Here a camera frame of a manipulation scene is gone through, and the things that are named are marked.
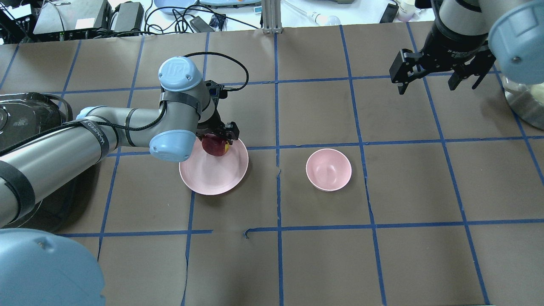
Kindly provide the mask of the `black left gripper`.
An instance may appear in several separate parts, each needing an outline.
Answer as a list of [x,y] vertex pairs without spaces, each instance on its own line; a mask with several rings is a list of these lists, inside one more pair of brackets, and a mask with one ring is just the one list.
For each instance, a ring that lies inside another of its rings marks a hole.
[[233,88],[225,87],[214,81],[205,81],[209,92],[209,102],[203,108],[201,120],[198,122],[196,137],[202,141],[206,135],[213,134],[227,142],[239,140],[239,128],[235,122],[223,122],[218,111],[220,99],[226,99]]

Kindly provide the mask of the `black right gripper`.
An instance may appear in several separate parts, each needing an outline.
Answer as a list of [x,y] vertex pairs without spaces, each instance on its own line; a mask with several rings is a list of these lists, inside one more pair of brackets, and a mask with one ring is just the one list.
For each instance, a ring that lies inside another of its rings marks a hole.
[[487,42],[487,35],[466,35],[449,29],[443,22],[434,21],[423,47],[419,51],[403,48],[396,55],[389,76],[404,95],[409,84],[435,72],[449,72],[450,91],[470,76],[480,85],[491,71],[497,58]]

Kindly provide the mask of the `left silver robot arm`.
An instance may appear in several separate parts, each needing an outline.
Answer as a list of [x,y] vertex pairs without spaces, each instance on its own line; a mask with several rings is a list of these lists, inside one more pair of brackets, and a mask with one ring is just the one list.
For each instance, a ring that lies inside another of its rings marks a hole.
[[148,148],[156,159],[184,162],[197,139],[214,134],[230,145],[235,122],[217,106],[229,88],[205,81],[191,55],[158,69],[159,109],[96,106],[76,120],[1,151],[2,306],[103,306],[99,262],[80,243],[47,231],[6,228],[119,147]]

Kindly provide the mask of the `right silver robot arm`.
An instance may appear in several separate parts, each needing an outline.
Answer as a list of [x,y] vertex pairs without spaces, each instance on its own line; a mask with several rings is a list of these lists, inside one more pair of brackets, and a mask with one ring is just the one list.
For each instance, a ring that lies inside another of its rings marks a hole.
[[524,85],[544,81],[542,0],[425,0],[435,19],[419,51],[403,48],[389,68],[403,95],[408,85],[435,72],[451,72],[457,89],[476,76],[476,89],[498,63],[509,79]]

